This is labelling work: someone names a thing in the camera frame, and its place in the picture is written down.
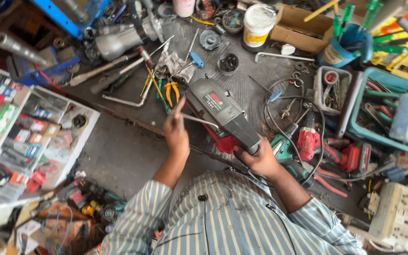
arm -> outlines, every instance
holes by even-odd
[[[167,220],[172,191],[184,169],[190,146],[180,111],[185,98],[168,115],[163,126],[170,153],[158,171],[138,194],[127,202],[114,230],[105,237],[102,251],[112,254],[149,254],[151,238],[161,221]]]
[[[261,137],[259,149],[253,156],[240,147],[235,151],[254,172],[267,177],[272,183],[293,223],[319,236],[343,254],[366,254],[360,242],[340,224],[334,213],[315,198],[312,199],[294,177],[278,164],[267,138]]]
[[[311,196],[305,189],[296,182],[294,177],[283,166],[278,164],[267,138],[261,137],[259,149],[253,156],[241,147],[236,147],[235,151],[254,172],[267,177],[286,207],[287,212],[295,212],[311,200]]]

striped shirt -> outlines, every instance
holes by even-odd
[[[103,254],[366,254],[315,198],[286,216],[268,191],[237,172],[206,172],[169,210],[171,199],[171,188],[148,181],[105,237]],[[165,229],[152,250],[160,222]]]

man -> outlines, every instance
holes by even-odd
[[[276,162],[265,137],[254,156],[240,147],[235,151],[273,184],[288,216],[270,193],[234,171],[197,177],[169,211],[172,191],[190,153],[180,114],[184,104],[182,98],[163,126],[168,158],[128,201],[124,215],[103,241],[103,254],[151,254],[151,238],[161,222],[165,228],[153,254],[366,254],[338,218]]]

yellow pliers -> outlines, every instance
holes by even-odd
[[[171,77],[168,77],[168,83],[165,85],[166,89],[166,99],[170,102],[170,107],[173,108],[173,102],[171,101],[171,87],[173,87],[174,92],[176,93],[176,104],[179,102],[179,91],[178,91],[178,83],[174,82]]]

small tin of screws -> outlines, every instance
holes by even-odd
[[[238,68],[238,58],[232,53],[226,53],[218,58],[218,69],[223,75],[232,75]]]

